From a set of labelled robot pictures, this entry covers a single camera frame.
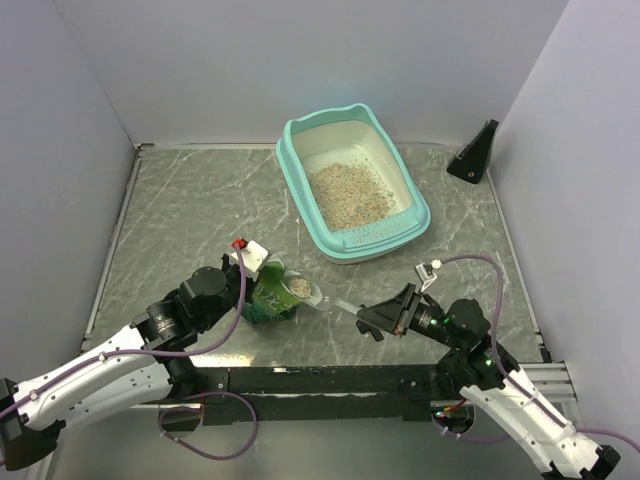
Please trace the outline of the black bag clip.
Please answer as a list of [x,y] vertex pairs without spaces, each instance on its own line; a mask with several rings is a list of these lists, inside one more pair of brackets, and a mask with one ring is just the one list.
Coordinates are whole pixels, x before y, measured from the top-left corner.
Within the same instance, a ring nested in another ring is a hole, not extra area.
[[358,320],[356,322],[356,328],[361,335],[364,335],[367,338],[372,338],[375,342],[381,342],[384,340],[384,335],[380,330],[367,323]]

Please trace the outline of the green cat litter bag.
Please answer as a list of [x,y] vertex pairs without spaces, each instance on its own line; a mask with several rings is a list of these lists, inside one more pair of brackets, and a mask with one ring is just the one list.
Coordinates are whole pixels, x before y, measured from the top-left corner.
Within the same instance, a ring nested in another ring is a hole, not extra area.
[[266,263],[241,316],[250,324],[292,319],[298,306],[312,298],[314,284],[280,259]]

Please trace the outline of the clear plastic scoop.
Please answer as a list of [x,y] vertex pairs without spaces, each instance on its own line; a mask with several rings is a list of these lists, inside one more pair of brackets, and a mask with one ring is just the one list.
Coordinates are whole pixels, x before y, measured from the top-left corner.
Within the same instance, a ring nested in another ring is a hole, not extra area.
[[356,315],[360,310],[358,305],[342,298],[331,284],[311,279],[298,272],[285,276],[283,286],[297,300],[318,311],[328,312],[338,309]]

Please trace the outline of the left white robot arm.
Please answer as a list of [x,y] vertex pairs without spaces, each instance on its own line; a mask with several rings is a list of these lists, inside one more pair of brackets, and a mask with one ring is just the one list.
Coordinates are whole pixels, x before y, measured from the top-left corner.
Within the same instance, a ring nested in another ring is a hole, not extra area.
[[72,429],[131,406],[190,400],[198,374],[189,346],[250,301],[265,260],[254,247],[237,248],[85,354],[31,380],[2,379],[2,466],[29,467]]

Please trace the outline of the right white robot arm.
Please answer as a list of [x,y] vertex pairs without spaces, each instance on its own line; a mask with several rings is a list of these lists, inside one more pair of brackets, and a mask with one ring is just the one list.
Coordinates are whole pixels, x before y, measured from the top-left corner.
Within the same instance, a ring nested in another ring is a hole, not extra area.
[[478,302],[459,299],[443,310],[408,284],[395,297],[358,307],[359,320],[378,331],[408,331],[449,348],[436,364],[436,384],[448,398],[462,397],[494,420],[525,451],[545,479],[605,479],[620,454],[577,429],[556,409],[526,371],[491,339]]

